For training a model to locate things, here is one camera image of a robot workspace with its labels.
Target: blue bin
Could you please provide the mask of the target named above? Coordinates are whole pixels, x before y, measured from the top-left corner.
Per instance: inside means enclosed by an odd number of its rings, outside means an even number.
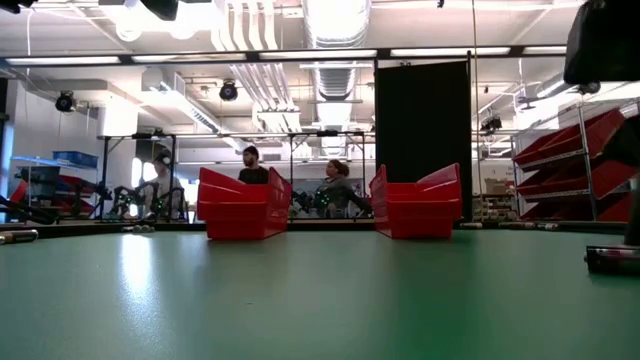
[[[79,151],[54,151],[54,160],[68,161],[73,165],[89,167],[92,169],[98,168],[98,157],[85,154]]]

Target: window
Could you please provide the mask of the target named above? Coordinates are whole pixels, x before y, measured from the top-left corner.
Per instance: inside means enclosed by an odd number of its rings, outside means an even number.
[[[142,178],[144,181],[151,181],[156,177],[158,177],[158,174],[156,173],[156,169],[153,168],[153,164],[144,163],[142,166]]]
[[[140,184],[140,178],[142,177],[142,161],[138,158],[133,158],[131,162],[131,187],[135,188]]]

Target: green table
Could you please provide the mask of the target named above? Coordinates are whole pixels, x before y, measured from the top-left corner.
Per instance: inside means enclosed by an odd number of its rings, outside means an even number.
[[[452,243],[290,232],[100,235],[0,247],[1,359],[634,359],[640,279],[589,276],[620,236]]]

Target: woman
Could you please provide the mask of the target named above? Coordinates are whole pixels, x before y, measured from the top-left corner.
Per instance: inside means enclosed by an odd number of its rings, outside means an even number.
[[[347,180],[349,167],[338,160],[330,160],[325,170],[327,178],[316,190],[316,207],[325,210],[326,217],[344,218],[349,201],[363,212],[371,213],[371,205],[359,198]]]

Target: shelving unit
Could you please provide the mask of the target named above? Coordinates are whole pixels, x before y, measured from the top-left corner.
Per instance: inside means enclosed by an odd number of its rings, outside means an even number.
[[[483,194],[482,203],[480,196],[473,197],[473,221],[513,221],[518,217],[515,206],[515,198],[510,194]]]
[[[627,220],[637,170],[600,153],[626,120],[621,109],[632,105],[638,99],[575,104],[512,137],[521,219]]]
[[[35,205],[32,203],[32,199],[35,194],[32,193],[32,168],[34,166],[54,166],[59,167],[60,169],[73,170],[74,176],[67,175],[59,175],[57,179],[57,183],[54,184],[56,186],[55,191],[53,192],[53,196],[43,196],[38,194],[38,200],[40,200],[40,204],[37,204],[37,207],[43,210],[51,210],[55,211],[60,216],[70,216],[73,213],[74,205],[80,207],[80,211],[77,216],[88,216],[93,212],[93,207],[95,206],[95,188],[98,181],[98,169],[88,166],[76,165],[70,163],[65,160],[54,160],[54,159],[46,159],[40,157],[29,157],[29,156],[14,156],[11,158],[12,161],[20,161],[27,163],[27,203],[29,206]],[[79,170],[84,171],[92,171],[95,172],[95,183],[82,180],[77,177],[77,173]],[[74,191],[75,185],[78,182],[82,183],[82,188],[80,194]]]

